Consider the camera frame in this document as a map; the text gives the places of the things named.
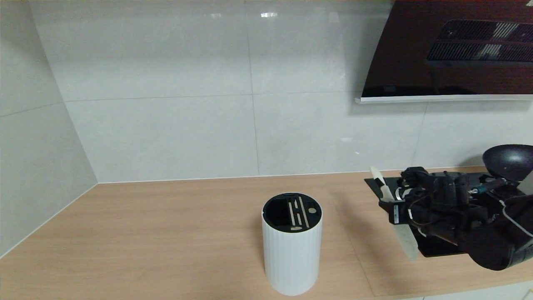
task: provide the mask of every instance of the range hood trim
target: range hood trim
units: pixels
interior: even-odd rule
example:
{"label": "range hood trim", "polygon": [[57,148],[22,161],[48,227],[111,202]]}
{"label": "range hood trim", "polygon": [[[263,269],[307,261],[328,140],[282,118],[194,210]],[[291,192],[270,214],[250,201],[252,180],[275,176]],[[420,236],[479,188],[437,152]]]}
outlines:
{"label": "range hood trim", "polygon": [[446,101],[533,101],[533,94],[475,94],[475,95],[429,95],[356,97],[357,104],[446,102]]}

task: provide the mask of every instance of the black lid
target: black lid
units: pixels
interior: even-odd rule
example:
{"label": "black lid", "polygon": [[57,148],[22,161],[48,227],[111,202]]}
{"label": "black lid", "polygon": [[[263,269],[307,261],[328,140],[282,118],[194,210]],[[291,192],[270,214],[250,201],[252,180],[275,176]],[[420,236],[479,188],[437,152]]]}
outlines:
{"label": "black lid", "polygon": [[272,197],[263,206],[263,218],[272,228],[297,233],[315,227],[322,218],[322,209],[307,195],[285,193]]}

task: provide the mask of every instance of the white cylindrical container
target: white cylindrical container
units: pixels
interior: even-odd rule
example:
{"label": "white cylindrical container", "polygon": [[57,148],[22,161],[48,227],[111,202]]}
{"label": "white cylindrical container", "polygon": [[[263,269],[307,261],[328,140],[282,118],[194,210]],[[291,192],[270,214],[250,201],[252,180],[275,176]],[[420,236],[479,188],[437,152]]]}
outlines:
{"label": "white cylindrical container", "polygon": [[311,197],[285,193],[263,207],[265,272],[272,287],[287,296],[308,291],[318,278],[322,209]]}

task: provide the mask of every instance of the ribbed cylinder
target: ribbed cylinder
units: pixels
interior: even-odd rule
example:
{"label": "ribbed cylinder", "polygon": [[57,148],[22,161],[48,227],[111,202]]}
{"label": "ribbed cylinder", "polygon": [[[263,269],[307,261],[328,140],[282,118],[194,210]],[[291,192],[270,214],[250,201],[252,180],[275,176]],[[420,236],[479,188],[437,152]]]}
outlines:
{"label": "ribbed cylinder", "polygon": [[265,272],[272,287],[287,296],[308,291],[318,278],[322,216],[311,229],[283,232],[262,217]]}

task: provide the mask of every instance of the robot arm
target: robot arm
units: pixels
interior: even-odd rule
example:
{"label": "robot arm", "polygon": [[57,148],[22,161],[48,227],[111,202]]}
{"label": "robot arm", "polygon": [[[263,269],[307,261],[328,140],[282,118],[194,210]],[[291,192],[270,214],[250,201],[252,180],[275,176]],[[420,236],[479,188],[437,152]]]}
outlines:
{"label": "robot arm", "polygon": [[[491,270],[533,257],[533,195],[524,195],[505,179],[469,188],[464,173],[428,173],[414,167],[401,173],[398,185],[402,201],[379,202],[392,224],[409,224],[423,235],[454,244]],[[495,188],[511,189],[517,196],[485,195]],[[399,218],[391,217],[393,209]]]}

